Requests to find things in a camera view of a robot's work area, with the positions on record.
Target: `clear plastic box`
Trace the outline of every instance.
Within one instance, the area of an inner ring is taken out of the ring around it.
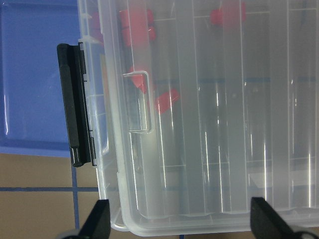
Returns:
[[[141,236],[319,225],[317,0],[79,0],[101,198]]]

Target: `floor tile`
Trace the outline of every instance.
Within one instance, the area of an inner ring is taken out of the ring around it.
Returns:
[[[72,187],[69,158],[0,154],[0,187]]]
[[[310,228],[311,230],[314,231],[314,233],[316,233],[317,235],[319,235],[319,227],[316,228]]]
[[[97,200],[99,200],[97,192],[78,193],[80,227],[85,223]]]
[[[110,239],[179,239],[179,236],[140,237],[131,232],[120,232],[112,229]]]
[[[54,239],[74,228],[71,192],[0,192],[1,239]]]
[[[185,235],[185,239],[255,239],[251,232]]]
[[[82,167],[76,168],[78,187],[97,187],[96,169],[91,163],[86,163]]]

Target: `red plastic piece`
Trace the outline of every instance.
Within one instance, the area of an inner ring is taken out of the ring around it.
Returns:
[[[235,25],[237,19],[239,18],[238,14],[238,10],[236,9],[237,6],[234,4],[233,8],[229,9],[229,17],[230,19],[228,19],[228,23],[229,25]],[[245,21],[246,20],[246,4],[244,2],[241,3],[241,20]],[[220,9],[215,9],[210,13],[210,22],[213,25],[218,25],[218,26],[223,26],[224,22],[223,22],[223,8],[221,7]]]
[[[147,43],[148,38],[151,41],[156,39],[155,28],[152,26],[152,24],[154,23],[153,12],[147,9],[147,25],[149,27],[148,34],[145,31],[146,23],[144,13],[145,12],[142,9],[132,8],[130,10],[129,17],[129,11],[127,9],[120,11],[122,37],[125,46],[132,46],[132,42],[135,46],[143,46]]]
[[[120,20],[122,28],[130,26],[129,11],[127,9],[120,11]]]
[[[156,39],[155,27],[153,26],[149,27],[149,38],[151,41],[154,41]]]
[[[147,15],[148,15],[148,25],[153,24],[154,23],[154,15],[153,15],[152,10],[148,9]]]
[[[122,29],[122,36],[123,36],[123,41],[126,47],[129,47],[132,45],[131,42],[131,36],[130,36],[130,29],[129,28],[125,28]]]
[[[133,66],[130,67],[129,72],[133,72]],[[139,88],[144,94],[147,93],[148,88],[146,85],[146,81],[145,81],[145,76],[140,74],[140,75],[133,75],[131,77],[133,84]]]
[[[99,13],[94,12],[90,19],[90,35],[103,43],[103,35],[101,34]]]
[[[91,21],[91,28],[93,29],[100,29],[100,18],[99,18],[99,13],[94,12],[91,16],[92,18],[90,19]]]
[[[165,92],[155,99],[155,109],[159,114],[163,114],[169,110],[178,99],[178,91],[171,89],[169,92]]]

